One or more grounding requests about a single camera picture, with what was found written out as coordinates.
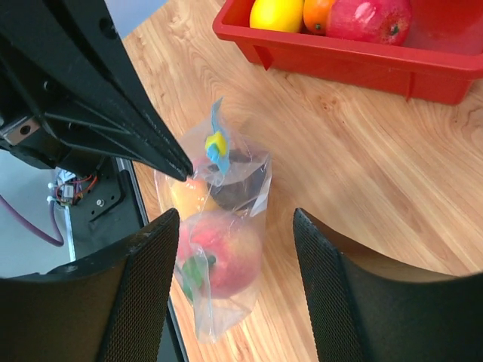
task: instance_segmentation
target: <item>red fruit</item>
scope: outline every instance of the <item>red fruit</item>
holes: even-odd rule
[[[200,246],[208,259],[211,297],[227,299],[240,293],[260,274],[263,243],[259,232],[235,214],[216,210],[194,215],[180,224],[177,262],[183,272],[202,290],[198,271],[192,267],[195,247]],[[190,291],[183,289],[186,296]]]
[[[337,0],[329,13],[326,36],[401,45],[411,21],[409,0]]]

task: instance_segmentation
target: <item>lemon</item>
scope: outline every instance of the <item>lemon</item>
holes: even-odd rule
[[[303,0],[256,0],[250,27],[278,32],[299,32],[303,23]]]

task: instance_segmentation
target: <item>yellow fruit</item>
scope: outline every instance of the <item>yellow fruit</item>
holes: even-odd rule
[[[181,221],[191,215],[218,209],[218,205],[211,198],[206,182],[201,179],[188,179],[184,183],[174,181],[171,187],[173,206],[178,210]]]
[[[303,24],[303,0],[256,0],[250,27],[278,32],[299,32]]]

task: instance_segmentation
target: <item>yellow clip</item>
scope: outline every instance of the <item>yellow clip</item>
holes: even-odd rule
[[[224,155],[226,155],[226,140],[221,132],[217,131],[213,136],[209,136],[206,139],[205,149],[208,150],[213,144],[216,145],[216,147],[218,148],[220,156],[223,157]]]

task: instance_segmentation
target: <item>plastic bag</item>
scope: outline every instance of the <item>plastic bag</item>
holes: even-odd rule
[[[257,301],[272,180],[270,154],[225,125],[221,102],[179,140],[193,177],[181,183],[155,171],[162,212],[180,214],[174,276],[200,342],[216,342]]]

